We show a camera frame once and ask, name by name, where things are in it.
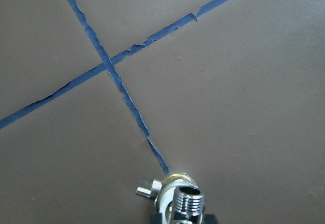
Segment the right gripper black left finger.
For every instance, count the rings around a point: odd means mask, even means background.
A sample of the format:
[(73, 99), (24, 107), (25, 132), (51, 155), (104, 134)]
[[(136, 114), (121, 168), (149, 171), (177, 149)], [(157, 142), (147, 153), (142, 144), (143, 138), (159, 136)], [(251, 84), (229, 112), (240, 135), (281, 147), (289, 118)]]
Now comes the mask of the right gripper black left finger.
[(161, 213), (153, 213), (150, 217), (150, 224), (162, 224), (163, 217)]

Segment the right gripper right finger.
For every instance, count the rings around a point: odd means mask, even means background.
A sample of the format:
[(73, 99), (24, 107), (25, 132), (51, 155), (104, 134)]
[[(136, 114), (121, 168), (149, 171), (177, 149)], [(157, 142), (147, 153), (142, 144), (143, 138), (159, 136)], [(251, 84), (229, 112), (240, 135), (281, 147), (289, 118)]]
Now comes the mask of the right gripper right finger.
[(204, 214), (203, 224), (218, 224), (218, 220), (215, 214)]

